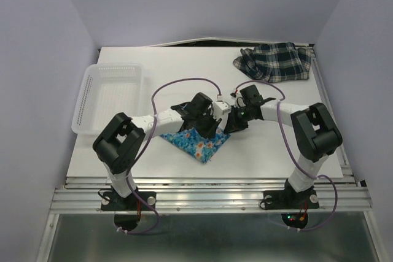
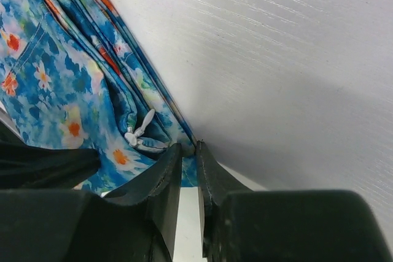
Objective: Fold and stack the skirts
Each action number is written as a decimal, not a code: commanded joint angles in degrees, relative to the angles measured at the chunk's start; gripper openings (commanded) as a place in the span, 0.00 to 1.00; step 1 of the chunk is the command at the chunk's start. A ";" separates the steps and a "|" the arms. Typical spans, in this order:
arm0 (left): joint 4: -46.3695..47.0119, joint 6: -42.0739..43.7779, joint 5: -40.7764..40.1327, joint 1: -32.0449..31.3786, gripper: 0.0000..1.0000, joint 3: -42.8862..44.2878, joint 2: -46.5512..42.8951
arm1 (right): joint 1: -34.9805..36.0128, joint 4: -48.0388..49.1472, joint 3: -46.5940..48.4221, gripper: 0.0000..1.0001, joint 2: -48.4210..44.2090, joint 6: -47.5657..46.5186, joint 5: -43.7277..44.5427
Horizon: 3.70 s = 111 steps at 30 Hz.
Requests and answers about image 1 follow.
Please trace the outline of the blue floral skirt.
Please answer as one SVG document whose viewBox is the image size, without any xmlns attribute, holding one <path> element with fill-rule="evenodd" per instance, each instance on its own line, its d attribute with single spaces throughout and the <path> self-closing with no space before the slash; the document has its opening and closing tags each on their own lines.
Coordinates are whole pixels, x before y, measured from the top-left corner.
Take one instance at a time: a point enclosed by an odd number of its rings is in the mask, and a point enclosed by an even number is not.
<svg viewBox="0 0 393 262">
<path fill-rule="evenodd" d="M 205 164 L 217 153 L 221 146 L 229 140 L 230 134 L 224 134 L 221 128 L 216 129 L 212 139 L 202 137 L 195 128 L 177 133 L 162 134 L 161 138 L 179 150 Z"/>
</svg>

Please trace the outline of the navy plaid skirt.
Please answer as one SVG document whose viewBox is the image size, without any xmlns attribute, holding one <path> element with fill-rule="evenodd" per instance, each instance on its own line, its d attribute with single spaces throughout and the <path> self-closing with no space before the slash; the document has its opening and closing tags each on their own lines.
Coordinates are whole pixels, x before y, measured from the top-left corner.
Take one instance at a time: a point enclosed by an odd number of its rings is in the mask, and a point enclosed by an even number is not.
<svg viewBox="0 0 393 262">
<path fill-rule="evenodd" d="M 241 49 L 233 65 L 252 80 L 279 83 L 308 80 L 311 58 L 310 49 L 291 42 L 260 44 Z"/>
</svg>

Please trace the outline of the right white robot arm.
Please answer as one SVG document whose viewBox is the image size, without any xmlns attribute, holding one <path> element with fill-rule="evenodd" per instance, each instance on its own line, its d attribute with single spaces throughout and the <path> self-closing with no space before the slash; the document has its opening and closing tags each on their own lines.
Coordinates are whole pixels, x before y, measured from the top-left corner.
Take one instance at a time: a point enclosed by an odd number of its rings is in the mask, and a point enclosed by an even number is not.
<svg viewBox="0 0 393 262">
<path fill-rule="evenodd" d="M 330 112 L 323 103 L 310 106 L 286 104 L 281 98 L 264 98 L 255 85 L 242 83 L 231 93 L 235 103 L 228 113 L 225 133 L 248 128 L 249 121 L 263 120 L 278 123 L 286 150 L 295 165 L 282 190 L 263 192 L 260 207 L 263 210 L 319 208 L 314 189 L 317 180 L 332 179 L 320 173 L 322 165 L 343 143 L 342 135 Z M 299 156 L 290 149 L 284 127 L 294 132 Z"/>
</svg>

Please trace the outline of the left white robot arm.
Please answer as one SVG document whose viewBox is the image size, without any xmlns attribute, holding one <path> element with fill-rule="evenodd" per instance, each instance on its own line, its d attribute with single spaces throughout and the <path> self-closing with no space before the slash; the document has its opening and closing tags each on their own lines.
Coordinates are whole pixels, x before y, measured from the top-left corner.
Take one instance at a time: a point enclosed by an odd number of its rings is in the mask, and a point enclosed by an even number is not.
<svg viewBox="0 0 393 262">
<path fill-rule="evenodd" d="M 223 118 L 231 110 L 221 98 L 212 101 L 197 93 L 184 102 L 163 112 L 141 117 L 116 114 L 93 143 L 93 150 L 104 164 L 111 180 L 111 190 L 102 195 L 107 203 L 116 203 L 123 209 L 136 204 L 138 190 L 131 168 L 141 157 L 150 141 L 165 137 L 188 147 L 193 138 L 213 141 Z"/>
</svg>

